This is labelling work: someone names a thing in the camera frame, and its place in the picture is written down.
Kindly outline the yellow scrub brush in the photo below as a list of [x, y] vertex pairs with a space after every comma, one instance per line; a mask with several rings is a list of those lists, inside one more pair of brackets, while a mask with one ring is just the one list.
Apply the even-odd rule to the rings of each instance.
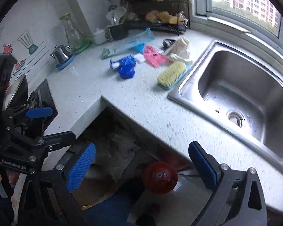
[[157, 77], [157, 84], [164, 90], [170, 90], [187, 73], [187, 65], [181, 61], [173, 62]]

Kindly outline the pink plastic bag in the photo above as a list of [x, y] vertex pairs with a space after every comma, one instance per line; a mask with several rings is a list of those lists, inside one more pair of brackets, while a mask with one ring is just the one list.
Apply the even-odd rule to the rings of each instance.
[[166, 56], [161, 54], [156, 48], [147, 44], [144, 46], [143, 55], [146, 61], [154, 68], [160, 67], [169, 62], [169, 59]]

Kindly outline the blue plastic bag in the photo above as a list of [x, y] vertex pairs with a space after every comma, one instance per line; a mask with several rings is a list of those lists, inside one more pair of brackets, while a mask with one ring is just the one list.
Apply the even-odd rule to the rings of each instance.
[[136, 46], [133, 47], [133, 49], [138, 52], [139, 54], [143, 54], [144, 53], [144, 50], [145, 50], [145, 46], [146, 44], [145, 43], [141, 43], [141, 44], [138, 44]]

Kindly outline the blue toothbrush blister pack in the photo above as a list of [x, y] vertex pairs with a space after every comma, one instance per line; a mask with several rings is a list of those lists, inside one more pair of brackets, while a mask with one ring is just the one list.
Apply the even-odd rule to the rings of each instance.
[[133, 48], [140, 44], [146, 44], [152, 40], [154, 40], [155, 37], [151, 31], [150, 28], [146, 28], [145, 31], [131, 37], [127, 37], [125, 39], [122, 39], [120, 41], [115, 42], [113, 45], [108, 46], [106, 48], [103, 48], [102, 50], [102, 59], [110, 58], [113, 55], [117, 55], [122, 53], [123, 51]]

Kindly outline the red trash bucket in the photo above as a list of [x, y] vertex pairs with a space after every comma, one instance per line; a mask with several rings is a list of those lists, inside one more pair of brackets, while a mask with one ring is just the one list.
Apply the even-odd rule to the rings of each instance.
[[177, 171], [166, 162], [152, 163], [145, 170], [144, 185], [153, 194], [167, 194], [175, 188], [177, 182]]

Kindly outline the blue saucer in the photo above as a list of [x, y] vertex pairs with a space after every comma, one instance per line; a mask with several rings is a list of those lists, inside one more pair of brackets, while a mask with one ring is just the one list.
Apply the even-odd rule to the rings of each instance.
[[67, 61], [65, 61], [62, 64], [57, 64], [55, 67], [59, 70], [64, 69], [65, 67], [67, 67], [75, 58], [75, 55], [72, 55]]

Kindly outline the steel teapot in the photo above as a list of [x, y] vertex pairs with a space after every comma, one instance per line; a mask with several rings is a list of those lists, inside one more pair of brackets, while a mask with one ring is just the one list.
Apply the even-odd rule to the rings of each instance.
[[69, 45], [56, 45], [50, 56], [58, 65], [63, 64], [73, 56], [72, 48]]

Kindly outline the glass carafe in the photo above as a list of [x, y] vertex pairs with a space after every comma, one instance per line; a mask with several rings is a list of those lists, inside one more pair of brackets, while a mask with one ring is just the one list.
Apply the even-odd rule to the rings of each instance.
[[79, 43], [79, 41], [83, 40], [83, 35], [73, 23], [70, 13], [66, 13], [65, 15], [61, 16], [60, 22], [64, 27], [66, 39], [71, 48]]

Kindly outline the stainless steel sink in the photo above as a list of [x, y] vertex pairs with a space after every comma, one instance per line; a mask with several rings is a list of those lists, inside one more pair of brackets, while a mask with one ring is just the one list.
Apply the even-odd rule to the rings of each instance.
[[283, 169], [283, 78], [261, 59], [214, 41], [169, 98]]

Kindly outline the green tray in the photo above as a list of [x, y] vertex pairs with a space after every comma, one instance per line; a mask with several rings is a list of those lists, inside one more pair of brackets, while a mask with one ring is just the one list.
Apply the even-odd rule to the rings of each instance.
[[77, 55], [80, 54], [81, 52], [83, 52], [85, 49], [87, 49], [88, 47], [90, 47], [91, 45], [91, 41], [89, 38], [85, 38], [84, 40], [79, 41], [79, 43], [77, 43], [73, 48], [72, 48], [72, 52]]

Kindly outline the dark green utensil mug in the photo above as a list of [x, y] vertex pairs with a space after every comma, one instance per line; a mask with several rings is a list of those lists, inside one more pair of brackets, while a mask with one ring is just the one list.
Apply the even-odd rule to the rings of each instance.
[[122, 40], [127, 38], [129, 32], [123, 24], [106, 27], [105, 38], [107, 40]]

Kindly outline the cream rubber gloves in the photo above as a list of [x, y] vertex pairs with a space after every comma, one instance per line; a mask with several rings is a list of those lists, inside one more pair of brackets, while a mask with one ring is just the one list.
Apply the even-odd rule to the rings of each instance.
[[190, 41], [186, 38], [179, 38], [166, 51], [165, 56], [171, 61], [180, 61], [187, 65], [192, 64]]

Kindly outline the white ladle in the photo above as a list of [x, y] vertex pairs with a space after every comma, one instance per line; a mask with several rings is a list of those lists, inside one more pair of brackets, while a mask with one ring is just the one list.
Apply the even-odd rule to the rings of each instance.
[[115, 9], [111, 11], [112, 14], [112, 25], [117, 26], [119, 25], [119, 22], [121, 18], [125, 15], [126, 9], [125, 7], [119, 7], [117, 6]]

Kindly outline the grey rag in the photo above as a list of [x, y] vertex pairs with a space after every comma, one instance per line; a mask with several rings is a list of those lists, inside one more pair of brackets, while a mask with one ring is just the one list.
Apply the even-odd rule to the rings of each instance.
[[165, 39], [162, 43], [163, 45], [163, 50], [167, 50], [168, 48], [170, 48], [174, 43], [176, 42], [176, 40], [174, 39]]

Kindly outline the ginger root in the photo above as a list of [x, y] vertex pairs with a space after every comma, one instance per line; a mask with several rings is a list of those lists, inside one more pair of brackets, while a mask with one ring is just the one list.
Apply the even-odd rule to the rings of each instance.
[[186, 22], [186, 17], [183, 15], [183, 12], [180, 12], [176, 15], [171, 15], [167, 11], [152, 10], [147, 13], [145, 20], [148, 22], [163, 22], [166, 24], [182, 24]]

